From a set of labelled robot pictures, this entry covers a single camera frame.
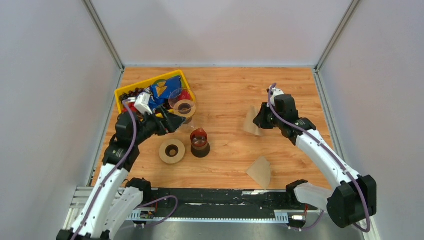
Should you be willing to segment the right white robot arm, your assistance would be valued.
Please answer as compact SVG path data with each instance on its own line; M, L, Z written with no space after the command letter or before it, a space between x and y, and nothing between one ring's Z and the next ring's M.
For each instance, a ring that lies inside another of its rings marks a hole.
M331 189L312 185L304 179L286 186L286 204L292 209L301 205L328 213L339 228L355 226L368 233L371 217L377 213L377 183L370 175L362 176L339 157L322 138L317 127L300 117L290 94L268 93L258 115L252 121L260 129L278 128L281 134L304 152L330 183Z

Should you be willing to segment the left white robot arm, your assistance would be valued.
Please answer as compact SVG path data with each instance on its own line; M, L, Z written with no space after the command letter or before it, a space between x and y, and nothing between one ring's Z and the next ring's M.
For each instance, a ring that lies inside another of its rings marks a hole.
M71 227L59 231L58 240L112 240L137 206L152 203L152 185L143 178L131 179L119 199L115 197L140 155L139 145L154 135L176 132L186 121L162 106L159 112L160 117L145 113L138 119L128 108L117 117L95 186Z

